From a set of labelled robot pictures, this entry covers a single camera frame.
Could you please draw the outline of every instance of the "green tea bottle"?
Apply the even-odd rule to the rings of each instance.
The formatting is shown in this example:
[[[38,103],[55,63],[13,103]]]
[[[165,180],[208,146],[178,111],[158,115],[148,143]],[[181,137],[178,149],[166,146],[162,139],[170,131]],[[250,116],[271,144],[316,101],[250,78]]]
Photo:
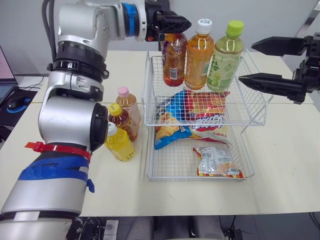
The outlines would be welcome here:
[[[226,36],[215,43],[212,65],[206,80],[208,88],[213,92],[224,92],[231,84],[244,50],[244,42],[239,37],[244,25],[242,21],[230,21]]]

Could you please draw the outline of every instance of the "wire basket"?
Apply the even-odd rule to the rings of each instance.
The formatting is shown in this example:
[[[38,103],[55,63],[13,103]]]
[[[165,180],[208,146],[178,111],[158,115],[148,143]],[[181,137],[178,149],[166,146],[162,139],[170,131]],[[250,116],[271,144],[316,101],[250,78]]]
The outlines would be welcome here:
[[[225,99],[225,103],[220,104],[223,108],[223,117],[216,119],[202,119],[202,126],[227,125],[227,126],[263,126],[266,123],[267,102],[259,91],[246,87],[238,81],[239,76],[258,73],[258,67],[252,59],[250,53],[246,51],[240,58],[237,71],[233,75],[231,85],[227,92],[213,93],[207,85],[193,93],[210,93],[210,98],[203,98],[202,94],[193,99],[193,103],[198,106],[197,111],[205,112],[208,102],[217,101],[217,96]],[[169,122],[161,119],[159,113],[165,112],[166,104],[172,96],[182,90],[187,90],[185,83],[180,86],[171,87],[165,84],[163,80],[163,66],[161,56],[148,57],[146,61],[146,73],[144,87],[142,90],[142,102],[144,105],[144,122],[146,126],[175,126],[177,122]],[[198,125],[199,122],[187,115],[179,122],[181,126]]]
[[[252,177],[255,172],[250,160],[250,156],[241,136],[241,150],[240,144],[237,143],[233,127],[228,126],[228,139],[230,145],[217,142],[208,142],[195,139],[183,139],[171,142],[169,145],[155,150],[155,128],[148,127],[148,144],[147,149],[147,176],[150,180],[229,180],[241,181]],[[245,175],[245,178],[230,178],[230,177],[209,177],[197,176],[197,168],[200,160],[193,148],[201,147],[217,147],[227,148],[232,154],[232,161]]]

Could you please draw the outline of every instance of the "bottle lid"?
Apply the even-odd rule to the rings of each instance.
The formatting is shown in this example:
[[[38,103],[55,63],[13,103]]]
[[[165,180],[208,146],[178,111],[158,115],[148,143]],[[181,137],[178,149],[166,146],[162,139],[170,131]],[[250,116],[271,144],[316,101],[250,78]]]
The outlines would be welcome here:
[[[240,36],[244,30],[244,22],[239,20],[232,20],[228,23],[225,33],[230,36]]]
[[[126,86],[121,86],[118,88],[118,95],[120,98],[127,98],[129,97],[129,90]]]
[[[117,133],[117,126],[113,122],[108,122],[108,137]]]
[[[111,116],[119,116],[122,113],[122,109],[118,103],[112,103],[108,107]]]
[[[196,32],[198,34],[209,34],[211,33],[212,21],[210,19],[199,19],[198,25],[196,26]]]

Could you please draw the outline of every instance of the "pink bottle cap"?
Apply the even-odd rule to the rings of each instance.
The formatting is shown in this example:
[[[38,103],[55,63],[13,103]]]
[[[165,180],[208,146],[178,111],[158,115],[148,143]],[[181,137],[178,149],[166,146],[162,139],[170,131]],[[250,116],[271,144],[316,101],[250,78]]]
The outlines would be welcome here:
[[[129,97],[129,90],[126,86],[121,86],[118,88],[118,95],[120,98],[127,98]]]

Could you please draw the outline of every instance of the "snack bag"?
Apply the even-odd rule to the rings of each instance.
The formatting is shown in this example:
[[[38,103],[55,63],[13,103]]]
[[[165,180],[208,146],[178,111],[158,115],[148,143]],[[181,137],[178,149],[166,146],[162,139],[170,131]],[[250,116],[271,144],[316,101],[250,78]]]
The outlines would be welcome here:
[[[242,171],[233,163],[229,149],[210,146],[193,148],[193,151],[195,151],[201,160],[197,168],[198,176],[246,178]]]
[[[179,126],[185,120],[185,90],[176,93],[157,106],[157,121],[171,126],[155,127],[154,149],[158,150],[169,143],[191,136],[187,126]]]
[[[185,118],[195,121],[189,126],[190,138],[209,142],[231,144],[227,138],[227,126],[222,125],[225,117],[226,96],[229,92],[191,92],[186,91]]]

